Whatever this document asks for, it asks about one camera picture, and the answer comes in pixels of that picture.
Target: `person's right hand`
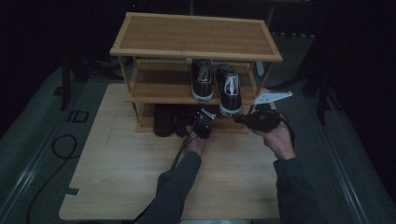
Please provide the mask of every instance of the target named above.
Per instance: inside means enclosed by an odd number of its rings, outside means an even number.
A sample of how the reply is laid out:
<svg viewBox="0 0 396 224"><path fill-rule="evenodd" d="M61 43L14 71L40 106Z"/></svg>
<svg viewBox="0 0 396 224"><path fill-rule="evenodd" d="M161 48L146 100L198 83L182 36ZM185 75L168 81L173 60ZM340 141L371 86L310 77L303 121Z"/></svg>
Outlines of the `person's right hand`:
<svg viewBox="0 0 396 224"><path fill-rule="evenodd" d="M189 143L186 145L184 151L187 153L189 151L196 152L200 157L204 155L206 148L206 138L200 138L195 132L191 130L191 126L186 127L187 132L191 132Z"/></svg>
<svg viewBox="0 0 396 224"><path fill-rule="evenodd" d="M262 136L264 144L274 152L278 160L285 161L296 157L291 142L289 128L283 121L269 133L252 129L250 129L250 131Z"/></svg>

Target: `white shoe sole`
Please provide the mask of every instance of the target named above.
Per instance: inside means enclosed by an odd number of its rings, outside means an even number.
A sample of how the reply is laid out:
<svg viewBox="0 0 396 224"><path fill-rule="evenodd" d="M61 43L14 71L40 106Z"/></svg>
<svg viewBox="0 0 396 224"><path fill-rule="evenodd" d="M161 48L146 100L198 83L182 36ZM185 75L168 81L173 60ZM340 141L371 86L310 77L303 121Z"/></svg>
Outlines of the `white shoe sole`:
<svg viewBox="0 0 396 224"><path fill-rule="evenodd" d="M213 97L213 92L211 92L210 95L208 95L208 96L206 96L206 97L202 97L202 96L196 94L196 93L194 92L194 90L192 89L192 85L191 85L191 92L192 92L192 97L193 97L196 101L198 101L200 104L205 104L205 103L207 103L207 102L208 102L209 100L211 100L212 97Z"/></svg>
<svg viewBox="0 0 396 224"><path fill-rule="evenodd" d="M241 109L242 109L242 106L239 107L239 108L236 109L236 110L229 110L229 109L227 109L227 108L225 108L224 106L221 105L221 101L220 101L220 103L219 103L219 110L220 110L220 113L221 113L222 115L224 115L225 117L231 117L231 116L234 115L234 114L239 114L239 112L241 111Z"/></svg>

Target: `bamboo shelf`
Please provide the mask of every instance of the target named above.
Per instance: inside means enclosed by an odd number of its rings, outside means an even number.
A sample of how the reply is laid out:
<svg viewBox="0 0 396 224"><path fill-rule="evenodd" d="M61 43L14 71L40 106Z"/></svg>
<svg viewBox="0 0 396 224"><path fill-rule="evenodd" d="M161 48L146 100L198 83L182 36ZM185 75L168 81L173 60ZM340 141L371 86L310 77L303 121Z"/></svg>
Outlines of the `bamboo shelf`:
<svg viewBox="0 0 396 224"><path fill-rule="evenodd" d="M152 132L155 104L198 104L192 98L190 62L186 59L212 59L231 65L239 74L245 113L271 69L270 65L257 87L252 74L254 63L282 62L263 21L130 12L110 54L119 57L127 88L125 101L133 104L136 113L136 132ZM127 73L124 57L134 59L132 77ZM214 72L218 65L214 62ZM246 127L220 114L215 77L212 80L213 98L206 105L218 114L213 133L247 133Z"/></svg>
<svg viewBox="0 0 396 224"><path fill-rule="evenodd" d="M186 61L142 60L137 61L131 79L131 91L126 102L147 104L189 104L197 102L192 98L190 63ZM248 71L249 63L228 63L240 77L242 105L253 105L256 94L256 82ZM219 92L213 82L213 98L209 105L219 104Z"/></svg>

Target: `sneaker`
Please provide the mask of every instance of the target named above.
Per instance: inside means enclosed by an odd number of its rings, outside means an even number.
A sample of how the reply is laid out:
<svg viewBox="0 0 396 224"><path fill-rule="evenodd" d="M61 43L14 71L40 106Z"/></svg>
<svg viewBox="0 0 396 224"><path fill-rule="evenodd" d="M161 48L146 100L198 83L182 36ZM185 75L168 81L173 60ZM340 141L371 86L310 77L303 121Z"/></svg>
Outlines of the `sneaker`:
<svg viewBox="0 0 396 224"><path fill-rule="evenodd" d="M212 99L212 61L192 60L191 90L193 98L199 103L207 103Z"/></svg>
<svg viewBox="0 0 396 224"><path fill-rule="evenodd" d="M194 105L180 105L177 111L176 121L176 134L179 137L186 136L188 125L192 125L196 114L196 108Z"/></svg>
<svg viewBox="0 0 396 224"><path fill-rule="evenodd" d="M175 116L172 105L155 105L153 131L160 137L167 137L175 131Z"/></svg>
<svg viewBox="0 0 396 224"><path fill-rule="evenodd" d="M239 76L233 68L223 63L216 71L216 84L219 89L219 111L226 117L238 114L242 108Z"/></svg>

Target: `shoelace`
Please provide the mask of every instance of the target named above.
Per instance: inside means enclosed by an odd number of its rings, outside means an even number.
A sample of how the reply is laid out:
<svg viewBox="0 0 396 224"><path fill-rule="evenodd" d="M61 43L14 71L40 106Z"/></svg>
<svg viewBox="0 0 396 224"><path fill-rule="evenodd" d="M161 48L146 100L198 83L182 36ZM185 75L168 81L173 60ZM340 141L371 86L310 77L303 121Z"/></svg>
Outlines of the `shoelace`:
<svg viewBox="0 0 396 224"><path fill-rule="evenodd" d="M204 62L203 64L201 64L199 69L199 76L198 76L200 81L207 82L209 80L210 69L211 69L210 62Z"/></svg>
<svg viewBox="0 0 396 224"><path fill-rule="evenodd" d="M230 95L237 95L238 94L238 75L237 74L230 74L227 76L225 80L225 91L228 92Z"/></svg>

